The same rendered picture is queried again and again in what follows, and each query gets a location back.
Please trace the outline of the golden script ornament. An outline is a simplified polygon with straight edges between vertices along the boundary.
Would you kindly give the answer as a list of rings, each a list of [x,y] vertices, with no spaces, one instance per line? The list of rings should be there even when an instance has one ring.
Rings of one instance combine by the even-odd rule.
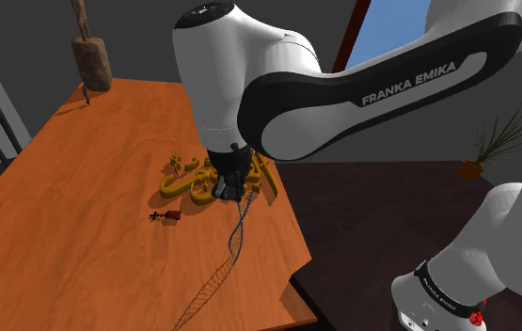
[[[173,198],[184,192],[189,192],[192,202],[198,206],[212,203],[216,197],[212,195],[213,185],[218,183],[218,173],[212,166],[209,158],[200,165],[197,156],[192,161],[182,166],[182,159],[174,152],[170,157],[170,165],[174,173],[168,175],[159,185],[159,193],[162,198]],[[271,172],[270,162],[263,155],[254,151],[252,154],[251,168],[245,177],[245,187],[252,184],[251,191],[261,192],[261,174],[266,178],[274,195],[278,195],[278,180]]]

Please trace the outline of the blue-grey helix sculpture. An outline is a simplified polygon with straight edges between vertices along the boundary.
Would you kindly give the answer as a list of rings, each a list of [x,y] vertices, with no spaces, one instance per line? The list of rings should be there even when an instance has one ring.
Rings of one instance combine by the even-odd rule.
[[[236,227],[229,237],[229,253],[230,265],[234,266],[240,257],[243,242],[244,242],[244,220],[249,210],[249,207],[255,196],[254,191],[246,193],[242,200],[238,203],[239,219]]]

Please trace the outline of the small red and black toy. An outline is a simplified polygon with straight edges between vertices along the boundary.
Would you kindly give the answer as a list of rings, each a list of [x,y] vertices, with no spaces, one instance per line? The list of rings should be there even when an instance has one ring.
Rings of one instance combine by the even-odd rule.
[[[149,220],[151,222],[169,222],[169,221],[179,221],[182,218],[181,211],[167,211],[164,213],[158,213],[154,211],[149,215]]]

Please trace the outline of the orange wooden table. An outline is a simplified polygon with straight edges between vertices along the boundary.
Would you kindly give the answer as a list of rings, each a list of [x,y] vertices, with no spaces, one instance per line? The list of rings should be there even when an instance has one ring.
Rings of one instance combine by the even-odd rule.
[[[178,83],[117,79],[75,90],[0,176],[0,331],[283,331],[313,323],[291,285],[310,260],[278,180],[261,174],[239,259],[238,204],[198,206],[160,183],[194,156]],[[154,211],[179,221],[151,222]]]

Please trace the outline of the brown statue on block base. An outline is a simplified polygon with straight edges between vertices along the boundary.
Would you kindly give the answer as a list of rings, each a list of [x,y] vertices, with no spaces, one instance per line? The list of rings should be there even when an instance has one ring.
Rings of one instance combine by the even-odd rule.
[[[112,71],[104,41],[91,36],[84,0],[71,0],[80,37],[71,40],[77,69],[84,85],[98,92],[109,91]]]

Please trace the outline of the potted grass plant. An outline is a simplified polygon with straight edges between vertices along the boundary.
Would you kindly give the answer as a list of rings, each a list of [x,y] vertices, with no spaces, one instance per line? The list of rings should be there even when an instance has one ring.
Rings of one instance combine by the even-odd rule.
[[[496,161],[513,160],[511,154],[522,150],[522,102],[504,122],[495,110],[493,120],[486,120],[475,133],[475,140],[467,143],[475,154],[472,159],[466,159],[458,171],[463,181],[480,177],[485,164],[497,166]]]

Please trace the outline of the window with red frame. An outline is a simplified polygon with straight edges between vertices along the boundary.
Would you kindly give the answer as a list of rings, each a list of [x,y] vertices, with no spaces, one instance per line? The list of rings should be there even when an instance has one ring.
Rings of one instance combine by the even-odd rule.
[[[350,69],[424,34],[431,0],[356,0],[332,71]]]

